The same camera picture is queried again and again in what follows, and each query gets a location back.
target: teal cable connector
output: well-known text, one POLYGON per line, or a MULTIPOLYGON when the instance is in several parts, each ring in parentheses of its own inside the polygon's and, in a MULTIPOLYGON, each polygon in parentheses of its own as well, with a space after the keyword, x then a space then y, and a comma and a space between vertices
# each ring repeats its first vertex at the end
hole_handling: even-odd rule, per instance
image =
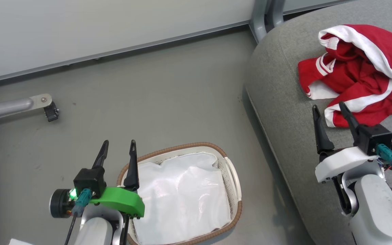
POLYGON ((388 162, 392 168, 392 150, 384 144, 378 144, 376 147, 376 154, 379 155, 384 161, 388 162))
POLYGON ((81 217, 84 212, 84 208, 87 206, 89 201, 92 199, 92 191, 85 188, 81 191, 80 196, 75 201, 75 206, 72 208, 73 216, 81 217))

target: laundry basket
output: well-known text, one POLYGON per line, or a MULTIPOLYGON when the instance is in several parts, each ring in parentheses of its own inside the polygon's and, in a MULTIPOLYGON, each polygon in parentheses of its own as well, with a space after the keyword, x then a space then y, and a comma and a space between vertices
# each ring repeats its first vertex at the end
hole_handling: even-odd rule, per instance
MULTIPOLYGON (((208 234, 196 237, 191 240, 182 241, 179 243, 174 243, 173 245, 192 245, 203 242, 205 240, 216 237, 230 229, 232 229, 235 224, 238 222, 238 219, 241 215, 242 203, 241 203, 241 187, 240 182, 238 180, 237 172, 231 162, 231 160, 227 157, 226 153, 215 144, 200 142, 200 143, 191 143, 185 144, 175 147, 170 147, 167 149, 162 149, 156 152, 152 152, 148 155, 144 155, 142 157, 137 158, 137 163, 156 163, 161 164, 164 160, 182 156, 191 153, 197 152, 208 152, 215 155, 218 158, 219 169, 222 173, 223 182, 225 185, 230 211, 231 211, 231 222, 227 225, 223 226, 220 229, 214 230, 208 234)), ((126 172, 128 171, 128 164, 122 169, 119 174, 117 185, 123 185, 123 180, 126 177, 126 172)), ((131 245, 140 245, 140 242, 137 239, 137 232, 135 230, 135 226, 133 221, 131 220, 129 231, 128 231, 128 242, 131 245)))

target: gray sofa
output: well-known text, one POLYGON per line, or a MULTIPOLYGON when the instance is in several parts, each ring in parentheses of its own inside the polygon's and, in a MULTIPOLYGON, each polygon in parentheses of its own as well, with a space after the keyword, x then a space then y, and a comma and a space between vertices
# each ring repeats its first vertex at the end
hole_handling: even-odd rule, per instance
MULTIPOLYGON (((320 9, 271 30, 249 62, 246 90, 266 133, 301 218, 318 245, 354 244, 348 217, 341 214, 332 183, 317 183, 311 107, 331 100, 309 99, 298 83, 299 61, 320 56, 320 30, 346 23, 369 24, 392 32, 392 0, 358 0, 320 9)), ((392 131, 392 116, 383 123, 392 131)), ((346 129, 327 128, 336 148, 352 145, 346 129)), ((392 187, 392 171, 387 171, 392 187)))

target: robot arm with green bracket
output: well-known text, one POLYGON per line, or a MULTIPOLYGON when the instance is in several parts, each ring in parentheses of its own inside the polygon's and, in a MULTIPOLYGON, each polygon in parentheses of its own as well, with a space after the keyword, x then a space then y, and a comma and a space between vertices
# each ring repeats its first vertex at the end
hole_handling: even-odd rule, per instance
POLYGON ((83 168, 73 180, 73 189, 58 189, 50 200, 53 217, 73 216, 65 245, 77 217, 82 217, 75 244, 119 245, 126 244, 129 220, 140 219, 145 205, 137 194, 137 149, 131 141, 130 162, 124 186, 107 187, 104 181, 104 160, 109 142, 104 141, 91 169, 83 168))

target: black foot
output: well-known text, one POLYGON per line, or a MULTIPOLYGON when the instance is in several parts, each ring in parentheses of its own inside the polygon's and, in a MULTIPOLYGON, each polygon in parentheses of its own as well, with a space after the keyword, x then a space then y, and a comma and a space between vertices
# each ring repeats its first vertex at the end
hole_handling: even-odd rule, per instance
POLYGON ((59 109, 57 109, 57 107, 55 106, 54 101, 43 109, 45 110, 45 115, 46 118, 48 118, 48 121, 54 121, 59 119, 59 109))

